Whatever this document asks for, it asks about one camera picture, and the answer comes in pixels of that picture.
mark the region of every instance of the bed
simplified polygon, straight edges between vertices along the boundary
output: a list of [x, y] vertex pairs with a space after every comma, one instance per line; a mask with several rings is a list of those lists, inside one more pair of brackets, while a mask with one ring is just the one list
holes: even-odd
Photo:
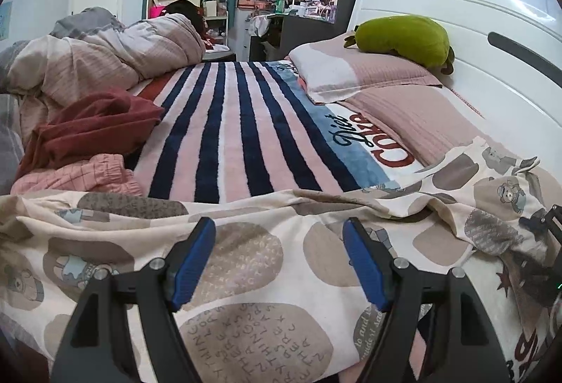
[[[557, 162], [562, 92], [552, 74], [562, 67], [559, 22], [516, 0], [356, 0], [349, 28], [398, 13], [429, 16], [447, 29], [455, 46], [455, 73], [441, 78], [447, 87], [440, 92], [482, 133], [517, 154], [511, 175], [521, 169], [539, 172], [538, 156], [541, 167], [562, 181]], [[500, 41], [490, 33], [501, 35]], [[510, 40], [543, 61], [524, 49], [527, 62], [508, 53], [521, 55]], [[229, 86], [235, 88], [230, 95], [237, 96], [234, 106], [223, 105]], [[194, 300], [176, 321], [205, 382], [226, 382], [224, 370], [240, 381], [282, 377], [307, 382], [346, 369], [342, 381], [353, 381], [347, 378], [369, 353], [382, 315], [366, 302], [341, 242], [342, 222], [350, 216], [368, 223], [373, 239], [419, 268], [446, 273], [463, 265], [496, 328], [514, 381], [536, 365], [552, 340], [549, 313], [535, 309], [532, 320], [522, 322], [503, 260], [473, 255], [473, 246], [447, 240], [446, 210], [457, 216], [455, 204], [468, 205], [469, 200], [452, 197], [451, 189], [443, 187], [432, 193], [441, 194], [443, 205], [432, 202], [427, 212], [427, 201], [415, 202], [424, 179], [458, 158], [480, 166], [474, 181], [500, 179], [485, 170], [487, 162], [480, 156], [489, 146], [483, 139], [455, 147], [440, 164], [423, 168], [407, 147], [383, 133], [381, 145], [392, 147], [384, 159], [407, 160], [406, 165], [384, 165], [356, 138], [334, 137], [342, 128], [334, 121], [348, 124], [354, 113], [337, 104], [314, 106], [289, 62], [190, 66], [133, 92], [166, 112], [144, 147], [127, 161], [150, 198], [44, 192], [5, 204], [6, 216], [22, 216], [18, 222], [25, 224], [23, 231], [11, 230], [35, 236], [27, 243], [7, 244], [2, 254], [24, 275], [33, 295], [8, 292], [1, 315], [48, 360], [54, 359], [75, 301], [98, 267], [117, 273], [140, 268], [166, 254], [202, 216], [216, 221], [220, 239]], [[370, 129], [357, 126], [351, 132]], [[562, 202], [562, 188], [545, 178], [540, 176], [541, 204], [549, 209]], [[520, 183], [527, 207], [540, 207], [530, 182]], [[505, 219], [512, 220], [514, 210]], [[415, 218], [389, 222], [391, 216]], [[428, 230], [433, 237], [418, 245], [416, 238]], [[524, 229], [518, 232], [538, 248]], [[440, 247], [442, 240], [447, 243]], [[552, 259], [558, 248], [550, 245]], [[443, 260], [450, 250], [454, 257]], [[140, 375], [152, 381], [134, 309], [129, 321]], [[412, 349], [410, 379], [419, 375], [423, 359], [422, 329]], [[247, 336], [237, 341], [241, 333]], [[260, 348], [259, 333], [267, 353]]]

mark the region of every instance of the plush doll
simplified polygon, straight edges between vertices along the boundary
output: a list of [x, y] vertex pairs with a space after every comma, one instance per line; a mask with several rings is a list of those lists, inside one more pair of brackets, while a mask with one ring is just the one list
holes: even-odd
[[345, 39], [344, 47], [355, 44], [365, 53], [394, 54], [427, 69], [439, 67], [445, 75], [453, 73], [455, 53], [447, 31], [427, 17], [404, 15], [366, 21], [355, 27], [355, 35]]

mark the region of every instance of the white headboard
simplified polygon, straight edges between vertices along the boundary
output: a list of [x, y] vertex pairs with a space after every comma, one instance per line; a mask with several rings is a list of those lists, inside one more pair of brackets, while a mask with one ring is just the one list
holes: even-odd
[[488, 42], [490, 32], [499, 33], [562, 69], [562, 21], [519, 0], [356, 0], [349, 30], [395, 14], [431, 17], [447, 30], [456, 59], [443, 84], [506, 134], [498, 142], [539, 156], [562, 183], [562, 88]]

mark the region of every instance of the bed sheet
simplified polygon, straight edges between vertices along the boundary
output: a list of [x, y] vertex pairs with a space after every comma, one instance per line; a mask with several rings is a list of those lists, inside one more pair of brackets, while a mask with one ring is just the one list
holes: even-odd
[[338, 194], [423, 166], [360, 114], [316, 106], [289, 61], [208, 63], [140, 84], [162, 123], [126, 161], [149, 197], [232, 202], [285, 189]]

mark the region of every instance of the red garment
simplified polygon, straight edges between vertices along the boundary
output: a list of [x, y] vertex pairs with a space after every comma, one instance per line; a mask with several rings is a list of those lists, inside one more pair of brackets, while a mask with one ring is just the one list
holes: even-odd
[[163, 112], [123, 90], [77, 100], [33, 130], [16, 179], [34, 169], [58, 169], [102, 153], [131, 154], [148, 139]]

